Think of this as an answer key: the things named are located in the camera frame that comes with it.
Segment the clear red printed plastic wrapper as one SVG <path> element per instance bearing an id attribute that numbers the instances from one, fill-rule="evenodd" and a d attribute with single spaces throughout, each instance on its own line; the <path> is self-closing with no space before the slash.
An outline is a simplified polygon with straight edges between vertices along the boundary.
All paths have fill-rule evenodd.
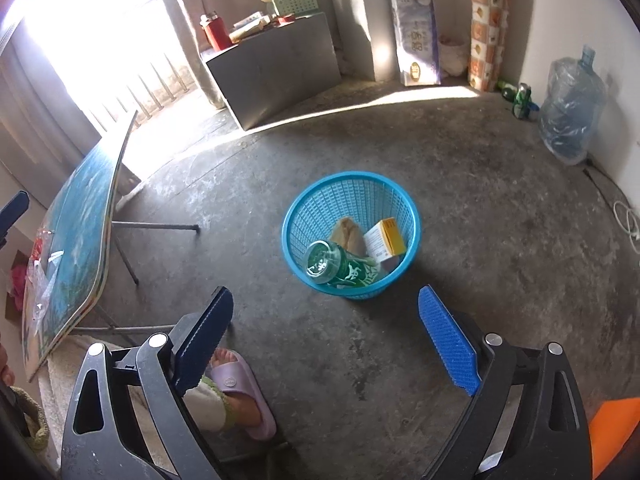
<path id="1" fill-rule="evenodd" d="M 42 332 L 44 318 L 50 307 L 58 269 L 64 250 L 53 250 L 54 232 L 39 229 L 26 271 L 23 301 L 23 341 Z"/>

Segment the green dish soap bottle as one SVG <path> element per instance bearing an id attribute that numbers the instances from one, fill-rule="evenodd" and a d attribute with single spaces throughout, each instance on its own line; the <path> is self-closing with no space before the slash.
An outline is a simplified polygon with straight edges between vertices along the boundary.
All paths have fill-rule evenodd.
<path id="1" fill-rule="evenodd" d="M 308 246 L 304 270 L 314 283 L 336 288 L 367 287 L 386 277 L 374 259 L 356 256 L 330 240 L 316 240 Z"/>

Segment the brown paper bag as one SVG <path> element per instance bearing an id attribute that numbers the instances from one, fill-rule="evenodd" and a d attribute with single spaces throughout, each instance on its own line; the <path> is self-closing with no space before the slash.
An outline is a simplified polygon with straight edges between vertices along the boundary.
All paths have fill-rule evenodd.
<path id="1" fill-rule="evenodd" d="M 343 217 L 336 222 L 330 235 L 330 241 L 358 257 L 367 255 L 367 247 L 364 244 L 360 226 L 352 218 Z"/>

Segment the pink slipper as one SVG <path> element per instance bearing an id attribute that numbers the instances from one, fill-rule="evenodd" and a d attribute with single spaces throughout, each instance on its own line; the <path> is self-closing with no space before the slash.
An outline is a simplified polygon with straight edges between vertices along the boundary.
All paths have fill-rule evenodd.
<path id="1" fill-rule="evenodd" d="M 217 348 L 205 375 L 221 393 L 232 426 L 244 429 L 256 441 L 268 441 L 276 435 L 277 423 L 262 389 L 238 352 Z"/>

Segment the pink plastic bag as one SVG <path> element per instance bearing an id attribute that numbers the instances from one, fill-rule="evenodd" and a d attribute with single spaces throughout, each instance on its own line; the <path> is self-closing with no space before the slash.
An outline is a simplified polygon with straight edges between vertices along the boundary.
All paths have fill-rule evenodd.
<path id="1" fill-rule="evenodd" d="M 17 263 L 11 269 L 10 295 L 14 300 L 15 309 L 18 312 L 23 311 L 25 287 L 26 287 L 26 274 L 27 274 L 27 266 L 25 263 Z"/>

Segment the folding table with beach print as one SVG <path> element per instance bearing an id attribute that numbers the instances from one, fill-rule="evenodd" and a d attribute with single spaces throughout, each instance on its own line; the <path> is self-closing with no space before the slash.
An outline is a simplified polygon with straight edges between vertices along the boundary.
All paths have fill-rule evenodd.
<path id="1" fill-rule="evenodd" d="M 23 341 L 26 379 L 35 379 L 51 352 L 98 304 L 106 284 L 112 227 L 198 232 L 196 224 L 114 221 L 122 158 L 137 114 L 121 120 L 86 155 L 49 206 L 39 229 L 54 232 L 53 250 L 64 256 L 42 332 Z"/>

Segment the yellow and white carton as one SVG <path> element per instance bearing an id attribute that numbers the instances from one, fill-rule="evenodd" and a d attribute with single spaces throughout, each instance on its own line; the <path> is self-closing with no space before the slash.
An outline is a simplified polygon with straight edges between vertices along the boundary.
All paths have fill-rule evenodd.
<path id="1" fill-rule="evenodd" d="M 395 218 L 386 218 L 375 223 L 363 234 L 367 254 L 377 263 L 405 255 L 406 243 Z"/>

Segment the orange object at corner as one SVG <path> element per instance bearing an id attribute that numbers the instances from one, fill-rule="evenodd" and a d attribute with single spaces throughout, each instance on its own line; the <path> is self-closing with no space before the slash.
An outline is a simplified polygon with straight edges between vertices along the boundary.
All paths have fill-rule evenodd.
<path id="1" fill-rule="evenodd" d="M 609 400 L 601 404 L 589 423 L 593 479 L 612 463 L 638 423 L 638 398 Z"/>

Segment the green cans on floor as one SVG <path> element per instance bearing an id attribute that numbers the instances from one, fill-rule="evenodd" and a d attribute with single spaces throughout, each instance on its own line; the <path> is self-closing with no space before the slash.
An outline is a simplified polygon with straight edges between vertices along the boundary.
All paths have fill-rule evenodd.
<path id="1" fill-rule="evenodd" d="M 532 88 L 525 82 L 510 84 L 500 79 L 496 89 L 511 104 L 511 113 L 518 120 L 535 120 L 540 107 L 533 101 Z"/>

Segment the large clear water jug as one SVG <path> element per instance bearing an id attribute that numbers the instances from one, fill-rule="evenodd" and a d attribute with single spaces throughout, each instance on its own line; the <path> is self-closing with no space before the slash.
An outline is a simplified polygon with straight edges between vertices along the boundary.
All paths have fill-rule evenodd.
<path id="1" fill-rule="evenodd" d="M 588 44 L 580 58 L 553 61 L 538 131 L 548 150 L 567 166 L 583 162 L 598 128 L 608 89 L 593 69 L 596 51 Z"/>

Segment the red thermos bottle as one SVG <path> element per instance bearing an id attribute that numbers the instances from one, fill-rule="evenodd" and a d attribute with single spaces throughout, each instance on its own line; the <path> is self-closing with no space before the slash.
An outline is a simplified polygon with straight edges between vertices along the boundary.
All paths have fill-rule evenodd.
<path id="1" fill-rule="evenodd" d="M 233 46 L 224 20 L 216 12 L 202 14 L 200 25 L 210 46 L 215 51 L 223 51 Z"/>

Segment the grey metal cabinet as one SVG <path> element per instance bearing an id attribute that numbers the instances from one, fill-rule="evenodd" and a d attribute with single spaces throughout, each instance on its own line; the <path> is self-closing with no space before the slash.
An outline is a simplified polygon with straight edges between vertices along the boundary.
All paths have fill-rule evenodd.
<path id="1" fill-rule="evenodd" d="M 206 50 L 201 59 L 244 130 L 342 81 L 322 12 L 270 28 L 223 51 Z"/>

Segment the toilet paper roll pack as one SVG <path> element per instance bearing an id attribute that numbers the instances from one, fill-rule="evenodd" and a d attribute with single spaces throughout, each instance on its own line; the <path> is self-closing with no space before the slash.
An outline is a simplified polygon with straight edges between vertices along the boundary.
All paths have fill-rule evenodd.
<path id="1" fill-rule="evenodd" d="M 390 0 L 400 82 L 440 84 L 434 0 Z"/>

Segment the patterned wallpaper roll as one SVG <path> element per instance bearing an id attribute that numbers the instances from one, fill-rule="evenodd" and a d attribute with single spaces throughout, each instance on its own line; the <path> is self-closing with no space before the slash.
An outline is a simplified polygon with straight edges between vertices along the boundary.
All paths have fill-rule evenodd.
<path id="1" fill-rule="evenodd" d="M 471 0 L 471 4 L 469 83 L 475 90 L 492 91 L 506 50 L 510 0 Z"/>

